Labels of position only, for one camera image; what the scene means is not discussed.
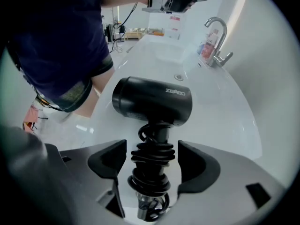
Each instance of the cable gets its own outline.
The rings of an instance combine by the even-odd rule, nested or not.
[[[36,88],[34,88],[34,90],[35,90],[36,93],[37,93],[36,100],[37,100],[43,107],[46,107],[46,108],[52,108],[52,109],[54,109],[54,110],[57,110],[57,111],[62,112],[62,110],[61,110],[60,108],[53,107],[49,102],[47,102],[43,97],[41,97],[41,95],[38,93],[38,90],[37,90]]]
[[[172,126],[167,122],[157,122],[141,127],[138,134],[143,143],[137,145],[138,150],[131,152],[131,160],[136,168],[127,181],[142,198],[139,199],[139,218],[147,222],[156,221],[169,208],[167,191],[170,182],[164,174],[164,167],[168,167],[169,161],[175,159],[175,151],[172,144],[158,142],[158,139],[165,140],[161,138]]]
[[[113,44],[112,44],[112,50],[111,50],[109,53],[111,53],[111,52],[113,52],[113,51],[115,51],[115,50],[116,50],[118,53],[123,52],[123,49],[122,49],[121,47],[115,46],[114,44],[115,44],[116,41],[121,40],[121,39],[124,37],[124,35],[125,35],[125,33],[126,33],[126,30],[127,30],[125,26],[124,26],[124,28],[125,28],[125,31],[124,31],[123,35],[120,36],[119,38],[117,38],[117,39],[114,40],[114,42],[113,42]]]
[[[125,21],[124,21],[119,27],[115,28],[115,25],[118,25],[118,23],[115,23],[115,24],[113,25],[113,28],[119,29],[121,26],[123,26],[123,25],[126,23],[126,21],[128,20],[128,18],[130,17],[130,15],[133,13],[133,11],[136,9],[136,6],[137,6],[137,3],[134,4],[134,6],[133,6],[133,8],[131,9],[129,15],[127,16],[127,18],[125,19]]]
[[[119,27],[117,27],[117,28],[115,27],[116,25],[118,25],[117,22],[116,22],[112,27],[113,27],[114,29],[119,29],[121,26],[124,26],[124,24],[126,23],[126,21],[128,20],[128,18],[130,17],[130,15],[131,15],[131,14],[133,13],[133,11],[136,9],[136,6],[137,6],[137,3],[134,4],[134,6],[133,6],[133,8],[131,9],[129,15],[127,16],[127,18],[125,19],[125,21],[124,21]],[[112,50],[111,50],[109,53],[112,53],[112,52],[115,51],[115,50],[116,50],[118,53],[123,52],[123,49],[122,49],[122,48],[120,48],[120,47],[118,47],[118,46],[115,47],[114,44],[115,44],[116,41],[121,40],[121,39],[124,37],[125,33],[126,33],[126,27],[125,27],[125,31],[124,31],[123,35],[120,36],[119,38],[117,38],[117,39],[114,40],[114,42],[113,42],[113,44],[112,44]]]

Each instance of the black hair dryer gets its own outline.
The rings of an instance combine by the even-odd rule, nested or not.
[[[136,168],[128,183],[139,200],[138,218],[153,222],[169,207],[170,182],[164,167],[175,159],[173,145],[168,143],[169,129],[188,120],[193,105],[191,91],[172,83],[122,78],[113,91],[112,105],[125,117],[148,121],[138,132],[143,142],[131,152]]]

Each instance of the sink basin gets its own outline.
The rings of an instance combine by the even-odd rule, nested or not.
[[[175,78],[180,75],[183,80]],[[177,152],[178,140],[199,143],[240,154],[249,159],[262,155],[260,136],[254,116],[236,82],[223,68],[203,63],[196,52],[175,40],[144,36],[120,63],[105,87],[91,117],[93,133],[85,146],[117,139],[127,140],[127,159],[119,173],[119,190],[124,207],[137,207],[134,190],[127,184],[135,164],[130,152],[136,150],[138,130],[145,121],[125,118],[112,105],[113,90],[121,78],[136,76],[189,87],[193,110],[181,127],[170,129],[169,143]],[[171,204],[177,198],[181,170],[173,160],[165,173],[171,183]]]

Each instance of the coiled cord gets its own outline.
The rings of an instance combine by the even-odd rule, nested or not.
[[[138,193],[154,198],[148,203],[139,201],[139,206],[147,209],[144,221],[157,220],[166,212],[170,204],[167,193],[170,182],[164,174],[164,167],[168,167],[169,161],[175,159],[173,145],[167,143],[168,129],[172,126],[167,122],[149,123],[143,126],[138,132],[143,143],[137,145],[138,150],[131,152],[131,160],[136,164],[136,168],[128,178],[128,183]]]

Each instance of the faucet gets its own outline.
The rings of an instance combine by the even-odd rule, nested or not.
[[[227,35],[227,26],[226,26],[226,23],[219,17],[211,17],[210,19],[208,19],[206,21],[204,26],[208,28],[214,22],[221,23],[221,25],[223,27],[223,32],[222,32],[222,36],[221,36],[217,46],[215,47],[214,51],[211,53],[210,58],[206,61],[206,63],[208,65],[210,65],[211,67],[214,67],[216,64],[218,66],[222,67],[233,56],[233,52],[228,53],[228,55],[224,59],[219,57],[219,54],[221,52],[220,48],[221,48],[222,44],[224,43],[224,40]]]

